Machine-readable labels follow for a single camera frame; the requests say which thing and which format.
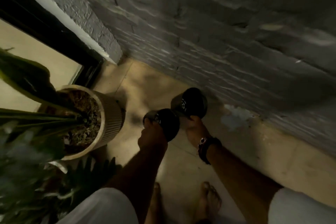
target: floor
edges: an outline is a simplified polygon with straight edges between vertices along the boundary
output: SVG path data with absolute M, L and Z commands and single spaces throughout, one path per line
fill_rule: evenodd
M 50 81 L 55 88 L 71 84 L 82 65 L 41 43 L 25 32 L 0 19 L 0 48 L 21 58 L 33 60 L 50 71 Z M 25 97 L 0 80 L 0 108 L 35 111 L 40 103 Z
M 170 100 L 188 87 L 139 61 L 125 59 L 118 67 L 106 63 L 94 89 L 114 96 L 125 107 L 126 118 L 117 137 L 97 151 L 107 150 L 108 158 L 115 156 L 117 163 L 125 165 L 139 150 L 137 139 L 143 129 L 145 113 L 170 107 Z M 221 118 L 229 114 L 223 104 L 209 99 L 203 121 L 223 145 L 280 184 L 336 207 L 336 159 L 257 117 L 252 118 L 250 127 L 229 131 L 229 127 L 221 123 Z M 213 184 L 223 199 L 219 223 L 245 222 L 227 190 L 212 168 L 198 158 L 182 129 L 169 143 L 157 181 L 162 187 L 164 209 L 170 223 L 190 223 L 202 181 Z

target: ribbed planter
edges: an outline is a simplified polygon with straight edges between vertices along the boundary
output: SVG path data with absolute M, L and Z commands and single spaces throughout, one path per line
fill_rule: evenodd
M 66 93 L 70 90 L 85 91 L 96 100 L 101 114 L 101 124 L 98 135 L 96 136 L 95 140 L 90 144 L 90 146 L 88 146 L 85 150 L 79 153 L 67 155 L 62 158 L 62 160 L 80 158 L 90 151 L 106 145 L 117 135 L 117 133 L 119 133 L 122 123 L 121 109 L 113 98 L 103 93 L 90 90 L 88 88 L 78 85 L 65 85 L 62 86 L 58 91 Z M 39 110 L 42 111 L 44 108 L 45 106 L 41 105 Z

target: leg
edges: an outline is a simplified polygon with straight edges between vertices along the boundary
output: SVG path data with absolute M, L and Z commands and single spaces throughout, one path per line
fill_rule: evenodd
M 221 208 L 222 200 L 216 189 L 208 182 L 201 184 L 201 198 L 195 213 L 195 224 L 211 224 Z
M 154 184 L 152 199 L 147 212 L 145 224 L 163 224 L 163 208 L 161 201 L 161 188 L 157 182 Z

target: dumbbell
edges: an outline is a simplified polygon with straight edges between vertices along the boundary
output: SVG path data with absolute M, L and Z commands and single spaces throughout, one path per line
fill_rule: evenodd
M 203 118 L 208 109 L 207 98 L 198 88 L 189 88 L 185 92 L 175 96 L 171 103 L 171 109 L 149 111 L 143 118 L 156 121 L 163 129 L 167 141 L 173 140 L 179 129 L 179 117 L 199 116 Z

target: gray wall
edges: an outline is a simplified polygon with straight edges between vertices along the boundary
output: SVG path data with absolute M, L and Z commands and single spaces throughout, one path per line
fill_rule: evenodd
M 96 44 L 99 45 L 98 52 L 109 61 L 118 63 L 122 56 L 122 51 L 119 44 L 115 40 L 113 34 L 104 26 L 95 13 L 90 8 L 87 0 L 52 0 L 54 1 L 65 14 L 67 14 L 80 28 L 79 34 L 88 47 L 92 48 Z
M 88 0 L 123 51 L 336 155 L 336 0 Z

